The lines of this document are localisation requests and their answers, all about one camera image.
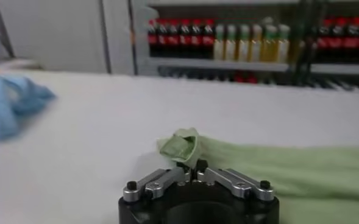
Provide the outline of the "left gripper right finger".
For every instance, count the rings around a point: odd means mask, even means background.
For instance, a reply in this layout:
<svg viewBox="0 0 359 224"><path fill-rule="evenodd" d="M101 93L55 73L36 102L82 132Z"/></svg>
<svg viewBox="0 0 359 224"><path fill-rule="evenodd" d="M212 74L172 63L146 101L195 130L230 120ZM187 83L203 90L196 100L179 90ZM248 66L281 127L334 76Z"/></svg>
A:
<svg viewBox="0 0 359 224"><path fill-rule="evenodd" d="M247 199L253 196L261 201L273 201L275 192L267 180L257 181L233 169L209 167L207 161L197 161L196 177L207 184L218 183L237 198Z"/></svg>

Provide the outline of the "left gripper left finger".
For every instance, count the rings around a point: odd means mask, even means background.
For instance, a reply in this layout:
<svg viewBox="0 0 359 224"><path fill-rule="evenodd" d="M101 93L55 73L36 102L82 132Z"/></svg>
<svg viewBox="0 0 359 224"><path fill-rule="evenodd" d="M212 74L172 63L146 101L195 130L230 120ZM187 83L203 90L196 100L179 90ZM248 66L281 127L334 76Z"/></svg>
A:
<svg viewBox="0 0 359 224"><path fill-rule="evenodd" d="M157 169L137 181L128 181L123 188L122 201L137 203L140 200L169 198L184 201L188 198L191 168L177 163L171 169Z"/></svg>

